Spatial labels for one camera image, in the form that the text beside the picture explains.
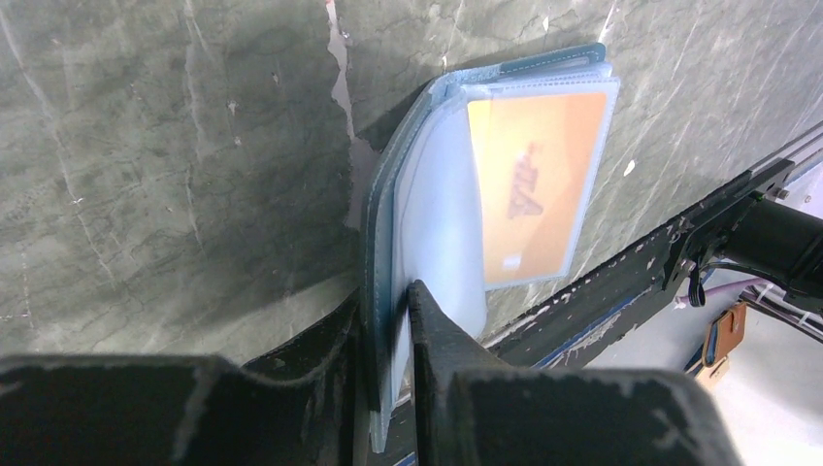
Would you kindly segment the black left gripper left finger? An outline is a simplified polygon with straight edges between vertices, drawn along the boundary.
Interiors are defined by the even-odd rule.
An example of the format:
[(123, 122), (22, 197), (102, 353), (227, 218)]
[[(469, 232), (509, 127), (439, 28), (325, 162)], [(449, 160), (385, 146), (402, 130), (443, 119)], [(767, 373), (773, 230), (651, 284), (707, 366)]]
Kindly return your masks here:
[(5, 465), (351, 465), (349, 296), (280, 347), (218, 355), (20, 354), (1, 361)]

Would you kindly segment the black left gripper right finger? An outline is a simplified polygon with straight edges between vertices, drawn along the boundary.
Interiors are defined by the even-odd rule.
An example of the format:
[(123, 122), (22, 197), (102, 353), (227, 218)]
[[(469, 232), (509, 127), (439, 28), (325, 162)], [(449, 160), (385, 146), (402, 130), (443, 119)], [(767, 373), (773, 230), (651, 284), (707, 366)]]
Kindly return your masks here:
[(420, 465), (736, 465), (708, 393), (661, 370), (534, 369), (491, 354), (424, 282), (406, 292)]

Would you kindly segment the blue leather card holder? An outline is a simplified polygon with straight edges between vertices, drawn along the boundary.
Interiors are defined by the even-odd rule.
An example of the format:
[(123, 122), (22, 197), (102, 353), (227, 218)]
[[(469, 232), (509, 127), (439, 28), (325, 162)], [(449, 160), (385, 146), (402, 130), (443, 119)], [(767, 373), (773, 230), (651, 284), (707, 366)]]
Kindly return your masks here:
[[(374, 452), (386, 448), (391, 414), (412, 354), (407, 287), (424, 282), (443, 312), (477, 338), (486, 325), (489, 290), (567, 275), (619, 87), (605, 46), (593, 43), (449, 72), (432, 80), (416, 98), (382, 152), (363, 196), (361, 320)], [(566, 270), (555, 277), (488, 285), (469, 103), (589, 92), (606, 93), (609, 106), (579, 205)]]

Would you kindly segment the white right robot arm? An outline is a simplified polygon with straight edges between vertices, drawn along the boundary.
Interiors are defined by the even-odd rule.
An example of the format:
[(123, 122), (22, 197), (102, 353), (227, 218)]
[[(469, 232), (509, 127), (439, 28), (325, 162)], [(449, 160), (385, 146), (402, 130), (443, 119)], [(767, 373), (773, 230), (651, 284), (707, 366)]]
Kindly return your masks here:
[(681, 307), (703, 307), (711, 294), (725, 292), (704, 283), (717, 270), (737, 272), (747, 281), (730, 283), (753, 310), (822, 341), (822, 220), (791, 207), (750, 195), (699, 229), (685, 243), (681, 271), (688, 291)]

